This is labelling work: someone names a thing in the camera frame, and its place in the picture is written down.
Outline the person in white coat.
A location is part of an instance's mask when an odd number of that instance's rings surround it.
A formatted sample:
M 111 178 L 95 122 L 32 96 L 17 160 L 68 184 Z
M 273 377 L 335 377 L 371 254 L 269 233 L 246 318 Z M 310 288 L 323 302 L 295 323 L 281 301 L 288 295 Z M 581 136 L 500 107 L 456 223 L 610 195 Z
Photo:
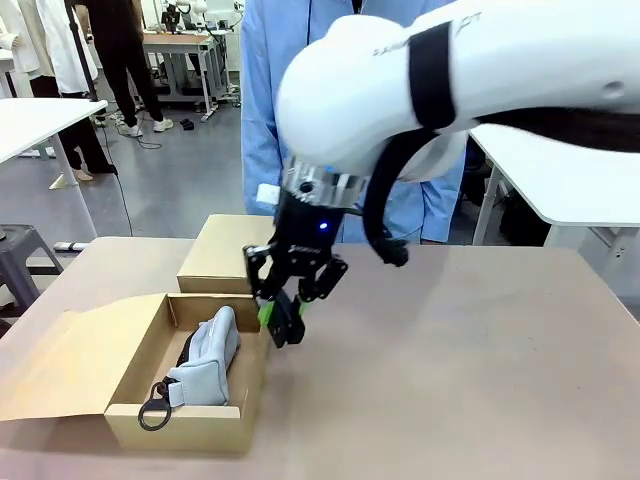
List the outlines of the person in white coat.
M 64 0 L 35 0 L 35 8 L 43 28 L 46 60 L 53 74 L 32 80 L 33 93 L 43 98 L 82 98 L 88 85 Z M 117 173 L 105 157 L 88 118 L 60 131 L 59 138 L 76 179 L 90 181 L 95 175 Z

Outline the person in blue shirt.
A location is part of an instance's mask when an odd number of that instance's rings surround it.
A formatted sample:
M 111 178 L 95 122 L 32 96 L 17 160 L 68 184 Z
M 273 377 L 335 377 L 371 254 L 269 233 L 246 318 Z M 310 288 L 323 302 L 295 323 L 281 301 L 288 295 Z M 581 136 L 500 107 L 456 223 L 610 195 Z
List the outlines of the person in blue shirt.
M 261 187 L 281 182 L 289 155 L 276 128 L 274 102 L 286 67 L 304 47 L 324 36 L 338 18 L 363 13 L 403 26 L 452 0 L 247 0 L 241 27 L 241 157 L 243 195 L 250 215 L 273 216 L 259 199 Z M 458 201 L 464 162 L 428 182 L 397 183 L 385 223 L 412 243 L 445 243 Z

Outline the large open cardboard box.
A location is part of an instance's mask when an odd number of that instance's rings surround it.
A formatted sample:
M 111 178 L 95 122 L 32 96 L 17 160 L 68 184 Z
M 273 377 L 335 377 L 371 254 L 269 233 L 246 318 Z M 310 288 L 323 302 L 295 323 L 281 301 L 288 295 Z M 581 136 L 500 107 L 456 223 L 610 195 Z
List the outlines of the large open cardboard box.
M 170 406 L 158 387 L 187 339 L 222 308 L 235 314 L 239 346 L 229 393 L 213 405 Z M 153 294 L 68 312 L 0 383 L 0 422 L 99 416 L 129 450 L 244 453 L 253 436 L 270 337 L 249 295 Z

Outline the person in black clothes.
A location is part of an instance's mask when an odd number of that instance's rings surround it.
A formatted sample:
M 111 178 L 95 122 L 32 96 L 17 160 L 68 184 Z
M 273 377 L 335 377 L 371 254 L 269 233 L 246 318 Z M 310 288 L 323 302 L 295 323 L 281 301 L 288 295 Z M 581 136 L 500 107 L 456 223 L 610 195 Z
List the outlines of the person in black clothes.
M 132 80 L 153 120 L 153 131 L 161 133 L 173 127 L 173 121 L 161 111 L 143 49 L 141 0 L 77 0 L 87 9 L 94 44 L 103 73 L 123 116 L 126 136 L 142 135 L 136 107 L 129 90 Z

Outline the grey fabric pencil case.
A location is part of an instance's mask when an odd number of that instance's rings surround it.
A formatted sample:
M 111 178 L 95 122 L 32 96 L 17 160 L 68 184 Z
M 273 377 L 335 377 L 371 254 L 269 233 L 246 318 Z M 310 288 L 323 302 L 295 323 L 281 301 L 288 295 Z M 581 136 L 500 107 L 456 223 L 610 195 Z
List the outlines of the grey fabric pencil case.
M 230 398 L 227 371 L 239 346 L 235 312 L 223 306 L 187 337 L 176 365 L 153 384 L 138 412 L 140 427 L 160 430 L 177 407 L 226 406 Z

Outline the white table with leg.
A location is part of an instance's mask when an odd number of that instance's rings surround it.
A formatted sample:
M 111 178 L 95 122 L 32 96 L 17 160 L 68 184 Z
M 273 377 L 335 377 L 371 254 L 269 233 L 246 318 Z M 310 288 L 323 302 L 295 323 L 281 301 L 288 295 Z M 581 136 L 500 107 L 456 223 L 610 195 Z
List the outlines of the white table with leg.
M 0 99 L 0 164 L 18 157 L 44 141 L 54 148 L 56 160 L 64 179 L 80 205 L 80 223 L 90 241 L 98 237 L 93 220 L 64 152 L 59 133 L 88 119 L 106 108 L 106 100 L 65 98 L 3 98 Z

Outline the small cardboard box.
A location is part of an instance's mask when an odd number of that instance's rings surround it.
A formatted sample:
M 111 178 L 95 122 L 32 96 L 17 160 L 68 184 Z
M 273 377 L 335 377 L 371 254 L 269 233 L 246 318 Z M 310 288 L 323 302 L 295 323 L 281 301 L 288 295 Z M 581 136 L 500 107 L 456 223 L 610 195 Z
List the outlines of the small cardboard box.
M 242 248 L 273 234 L 267 216 L 210 215 L 177 273 L 182 293 L 250 294 Z

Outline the grey workbench with wooden top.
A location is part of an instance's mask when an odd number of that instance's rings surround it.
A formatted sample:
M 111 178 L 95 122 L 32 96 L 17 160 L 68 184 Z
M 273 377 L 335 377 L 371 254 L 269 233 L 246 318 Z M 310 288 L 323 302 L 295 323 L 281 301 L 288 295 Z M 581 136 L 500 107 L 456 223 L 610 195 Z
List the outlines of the grey workbench with wooden top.
M 143 49 L 148 66 L 158 74 L 154 81 L 164 103 L 204 105 L 207 121 L 222 103 L 238 107 L 239 88 L 228 70 L 227 32 L 146 33 Z

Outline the white table with frame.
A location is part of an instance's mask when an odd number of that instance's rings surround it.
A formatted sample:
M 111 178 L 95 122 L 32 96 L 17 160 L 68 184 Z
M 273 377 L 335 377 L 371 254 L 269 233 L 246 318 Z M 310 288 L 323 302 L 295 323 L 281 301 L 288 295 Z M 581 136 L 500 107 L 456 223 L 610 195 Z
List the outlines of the white table with frame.
M 577 147 L 496 125 L 476 127 L 470 137 L 493 165 L 475 245 L 484 242 L 502 179 L 553 227 L 640 229 L 640 154 Z

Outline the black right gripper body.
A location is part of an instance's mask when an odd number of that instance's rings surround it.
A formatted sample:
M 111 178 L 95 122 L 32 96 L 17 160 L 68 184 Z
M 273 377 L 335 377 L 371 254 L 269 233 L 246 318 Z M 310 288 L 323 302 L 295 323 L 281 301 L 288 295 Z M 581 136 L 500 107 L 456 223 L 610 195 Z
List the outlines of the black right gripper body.
M 281 193 L 274 234 L 269 240 L 272 265 L 268 288 L 272 293 L 282 289 L 291 277 L 300 280 L 321 272 L 334 255 L 332 247 L 344 215 L 341 208 L 313 205 L 291 192 Z

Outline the black tripod pole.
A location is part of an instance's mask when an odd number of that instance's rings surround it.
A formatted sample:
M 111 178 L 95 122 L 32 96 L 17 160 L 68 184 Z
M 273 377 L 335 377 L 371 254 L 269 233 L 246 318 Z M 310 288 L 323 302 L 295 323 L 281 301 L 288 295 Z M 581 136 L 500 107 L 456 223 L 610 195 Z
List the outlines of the black tripod pole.
M 78 22 L 75 20 L 75 11 L 73 7 L 73 2 L 72 0 L 64 0 L 64 5 L 65 5 L 66 14 L 69 20 L 69 28 L 73 36 L 73 40 L 77 50 L 77 55 L 78 55 L 81 69 L 85 78 L 85 83 L 88 89 L 87 98 L 91 102 L 97 102 L 98 95 L 94 87 L 93 80 L 91 78 L 91 72 L 89 69 L 88 61 L 87 61 L 84 48 L 81 42 L 81 37 L 79 33 L 80 27 Z

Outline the grey metal stool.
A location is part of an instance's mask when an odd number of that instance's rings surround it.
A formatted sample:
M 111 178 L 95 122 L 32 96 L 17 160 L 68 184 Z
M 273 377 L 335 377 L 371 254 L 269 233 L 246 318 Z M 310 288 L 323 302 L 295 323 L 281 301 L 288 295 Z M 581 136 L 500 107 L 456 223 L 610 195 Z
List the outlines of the grey metal stool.
M 42 250 L 51 266 L 27 265 L 28 259 Z M 46 242 L 31 225 L 0 224 L 0 287 L 6 286 L 14 301 L 0 306 L 0 316 L 17 318 L 39 297 L 33 276 L 60 275 L 63 267 Z

